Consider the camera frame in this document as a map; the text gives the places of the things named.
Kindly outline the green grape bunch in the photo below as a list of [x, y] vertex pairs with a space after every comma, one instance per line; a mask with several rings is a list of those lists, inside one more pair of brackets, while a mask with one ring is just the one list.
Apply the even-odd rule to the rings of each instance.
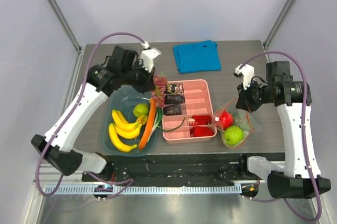
[[246, 112], [237, 111], [232, 114], [233, 116], [233, 125], [240, 127], [243, 131], [250, 131], [251, 127], [249, 125]]

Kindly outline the red pepper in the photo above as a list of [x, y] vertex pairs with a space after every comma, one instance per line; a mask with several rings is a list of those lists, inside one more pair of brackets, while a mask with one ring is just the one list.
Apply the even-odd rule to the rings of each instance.
[[234, 123], [233, 116], [228, 111], [221, 112], [219, 116], [219, 127], [223, 130], [226, 130]]

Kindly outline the clear zip top bag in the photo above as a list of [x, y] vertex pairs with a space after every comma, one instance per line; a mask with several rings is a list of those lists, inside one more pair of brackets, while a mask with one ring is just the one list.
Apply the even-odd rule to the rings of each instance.
[[249, 112], [236, 108], [237, 99], [232, 99], [214, 112], [213, 123], [220, 132], [223, 144], [228, 148], [239, 148], [262, 126]]

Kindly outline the green apple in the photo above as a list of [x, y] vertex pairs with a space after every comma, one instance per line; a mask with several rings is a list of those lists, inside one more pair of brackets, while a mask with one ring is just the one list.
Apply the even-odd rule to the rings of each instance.
[[238, 126], [230, 126], [223, 133], [224, 143], [229, 146], [235, 146], [244, 138], [244, 131]]

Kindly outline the purple grape bunch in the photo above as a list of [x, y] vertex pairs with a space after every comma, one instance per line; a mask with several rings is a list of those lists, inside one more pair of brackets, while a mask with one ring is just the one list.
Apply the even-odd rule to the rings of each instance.
[[151, 91], [151, 96], [155, 101], [155, 106], [159, 108], [164, 107], [165, 92], [167, 89], [167, 78], [161, 73], [153, 77], [155, 89]]

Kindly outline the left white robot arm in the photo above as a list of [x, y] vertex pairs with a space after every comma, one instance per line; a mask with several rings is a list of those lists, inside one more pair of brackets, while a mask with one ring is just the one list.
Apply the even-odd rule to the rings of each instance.
[[139, 93], [154, 90], [154, 60], [161, 52], [147, 48], [141, 53], [115, 46], [107, 65], [94, 65], [67, 110], [44, 135], [35, 135], [33, 147], [62, 175], [92, 172], [100, 181], [111, 178], [112, 168], [99, 154], [74, 149], [74, 143], [94, 112], [123, 85]]

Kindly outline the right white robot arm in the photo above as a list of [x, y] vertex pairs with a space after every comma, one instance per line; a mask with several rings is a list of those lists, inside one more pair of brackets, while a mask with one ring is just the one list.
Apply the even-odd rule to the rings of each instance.
[[254, 68], [238, 65], [236, 77], [242, 77], [238, 85], [236, 108], [250, 113], [263, 104], [274, 104], [281, 120], [284, 147], [284, 167], [264, 157], [251, 156], [238, 165], [243, 179], [254, 175], [266, 181], [271, 197], [290, 199], [311, 199], [315, 197], [314, 187], [319, 194], [331, 189], [331, 182], [321, 176], [316, 162], [310, 128], [311, 94], [301, 81], [294, 81], [287, 61], [266, 64], [266, 85], [255, 80]]

